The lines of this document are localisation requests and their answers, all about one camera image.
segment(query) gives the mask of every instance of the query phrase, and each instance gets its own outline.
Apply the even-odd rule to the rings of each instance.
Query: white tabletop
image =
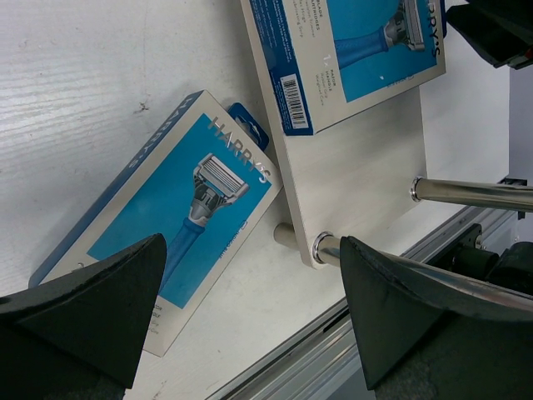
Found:
[[[240,101],[267,126],[239,0],[6,0],[0,43],[0,296],[27,287],[187,94]],[[449,71],[462,65],[453,54]],[[508,168],[508,71],[467,69],[482,82],[468,98],[447,77],[421,89],[444,93],[444,104],[422,102],[428,173],[494,182]],[[438,128],[450,109],[452,137]],[[456,210],[424,202],[371,243],[402,253]],[[343,296],[338,270],[315,271],[273,242],[289,219],[282,194],[167,355],[143,354],[128,399],[205,398]]]

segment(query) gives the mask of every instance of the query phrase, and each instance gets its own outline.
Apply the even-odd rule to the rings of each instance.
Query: black mechanical component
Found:
[[[514,69],[533,63],[531,0],[467,0],[450,7],[448,23],[494,67]]]
[[[121,399],[133,385],[166,255],[156,235],[1,297],[0,397]]]
[[[476,248],[480,229],[467,229],[433,265],[531,294],[533,244],[498,257]],[[533,398],[533,297],[501,289],[495,301],[490,287],[437,284],[431,271],[353,237],[341,240],[341,271],[366,385],[378,400]]]

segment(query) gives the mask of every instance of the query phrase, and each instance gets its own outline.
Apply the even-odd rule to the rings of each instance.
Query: razor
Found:
[[[182,228],[168,246],[167,263],[159,292],[192,244],[204,233],[213,214],[221,208],[231,206],[250,188],[212,153],[207,154],[198,163],[192,177],[194,198],[189,216],[183,220]]]
[[[336,40],[339,68],[346,68],[374,54],[386,53],[389,48],[400,44],[412,52],[426,50],[416,0],[401,0],[389,22],[374,33]]]

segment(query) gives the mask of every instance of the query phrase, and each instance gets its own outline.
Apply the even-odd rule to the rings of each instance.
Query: blue box side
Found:
[[[187,96],[182,103],[177,106],[171,116],[159,127],[150,137],[146,144],[139,150],[135,157],[120,172],[120,174],[107,187],[97,201],[85,212],[83,217],[77,222],[67,236],[57,245],[52,253],[44,260],[39,268],[30,277],[28,287],[34,288],[52,271],[56,264],[65,255],[68,249],[82,236],[83,232],[91,224],[94,218],[106,207],[111,199],[117,194],[120,188],[127,182],[133,173],[142,164],[142,161],[152,152],[159,142],[171,131],[176,123],[182,118],[185,112],[202,95],[203,91]]]
[[[277,106],[281,115],[283,131],[288,136],[312,135],[313,127],[306,94],[303,90],[300,69],[296,61],[291,34],[286,21],[282,0],[250,0],[257,32],[265,55]],[[289,105],[282,79],[296,75],[301,101]],[[305,115],[307,127],[294,128],[291,110]]]

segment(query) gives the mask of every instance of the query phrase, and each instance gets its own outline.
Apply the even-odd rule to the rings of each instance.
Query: cardboard box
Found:
[[[194,93],[32,275],[30,287],[162,233],[167,264],[144,346],[162,356],[280,189],[276,167],[252,139],[208,92]]]
[[[242,4],[287,135],[318,133],[446,70],[440,0]]]

